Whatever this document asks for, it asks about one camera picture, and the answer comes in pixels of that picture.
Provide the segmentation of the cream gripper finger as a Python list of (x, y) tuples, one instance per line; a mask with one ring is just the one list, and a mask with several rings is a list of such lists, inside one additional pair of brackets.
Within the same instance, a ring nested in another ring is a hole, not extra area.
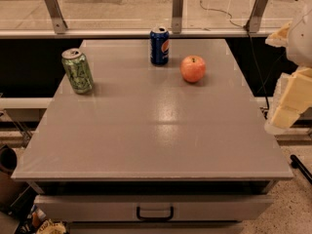
[(280, 135), (312, 106), (312, 69), (300, 66), (292, 74), (282, 73), (277, 81), (264, 129)]
[(269, 46), (280, 48), (288, 46), (288, 34), (291, 27), (291, 22), (285, 23), (277, 31), (271, 33), (266, 39), (265, 43)]

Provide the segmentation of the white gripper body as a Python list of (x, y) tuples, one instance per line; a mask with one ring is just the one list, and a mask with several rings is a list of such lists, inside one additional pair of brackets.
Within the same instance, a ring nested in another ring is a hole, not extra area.
[(298, 66), (312, 66), (312, 4), (305, 4), (292, 20), (287, 58)]

